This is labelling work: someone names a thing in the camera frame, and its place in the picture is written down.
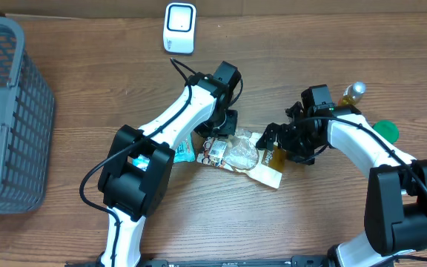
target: green bottle cap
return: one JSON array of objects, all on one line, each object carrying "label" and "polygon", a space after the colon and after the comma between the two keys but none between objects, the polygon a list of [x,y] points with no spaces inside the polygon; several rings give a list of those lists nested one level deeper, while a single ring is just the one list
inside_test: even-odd
[{"label": "green bottle cap", "polygon": [[375,123],[374,130],[391,144],[395,143],[398,140],[398,137],[400,137],[398,127],[393,122],[388,120]]}]

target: bottle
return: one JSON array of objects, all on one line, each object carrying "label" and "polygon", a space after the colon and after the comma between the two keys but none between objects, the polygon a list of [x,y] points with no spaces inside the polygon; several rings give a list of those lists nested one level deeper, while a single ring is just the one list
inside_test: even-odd
[{"label": "bottle", "polygon": [[344,95],[340,98],[339,106],[341,105],[356,105],[367,91],[367,86],[363,82],[356,82],[349,85],[345,89]]}]

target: brown cardboard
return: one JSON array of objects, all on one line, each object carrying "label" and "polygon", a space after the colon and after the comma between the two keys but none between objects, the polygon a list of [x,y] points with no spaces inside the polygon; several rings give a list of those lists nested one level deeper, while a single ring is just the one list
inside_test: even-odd
[{"label": "brown cardboard", "polygon": [[[163,17],[171,0],[0,0],[4,13],[73,18]],[[427,0],[188,0],[198,16],[427,12]]]}]

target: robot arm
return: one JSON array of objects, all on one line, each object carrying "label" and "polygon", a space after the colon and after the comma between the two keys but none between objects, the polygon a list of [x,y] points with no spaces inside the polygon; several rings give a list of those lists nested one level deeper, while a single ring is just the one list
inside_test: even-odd
[{"label": "robot arm", "polygon": [[[146,217],[150,216],[165,195],[174,149],[192,131],[201,136],[227,136],[236,130],[236,111],[228,110],[232,93],[241,75],[233,65],[223,62],[214,75],[197,73],[188,80],[192,95],[184,111],[148,141],[130,154],[120,156],[105,166],[99,180],[103,203],[120,220],[115,244],[116,221],[110,216],[107,247],[100,257],[102,266],[112,266],[112,249],[116,245],[116,267],[135,267],[141,257],[139,243]],[[108,156],[150,135],[170,120],[186,103],[189,86],[160,116],[134,130],[125,125],[116,134]],[[146,171],[127,162],[127,157],[146,156]]]},{"label": "robot arm", "polygon": [[[334,246],[321,266],[369,267],[388,262],[394,255],[426,249],[427,197],[383,146],[411,166],[426,187],[427,160],[416,160],[395,148],[354,106],[335,107],[326,85],[311,87],[301,97],[304,107],[297,102],[286,110],[292,123],[270,124],[256,147],[266,149],[277,142],[290,160],[312,165],[314,149],[330,145],[342,151],[368,178],[365,231],[350,242]],[[417,202],[403,205],[402,191],[417,196]]]}]

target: gray plastic basket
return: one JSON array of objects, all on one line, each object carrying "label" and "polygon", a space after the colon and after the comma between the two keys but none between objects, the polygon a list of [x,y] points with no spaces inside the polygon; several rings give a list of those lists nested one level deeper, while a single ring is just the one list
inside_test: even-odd
[{"label": "gray plastic basket", "polygon": [[52,91],[24,51],[24,32],[0,18],[0,214],[42,204],[54,111]]}]

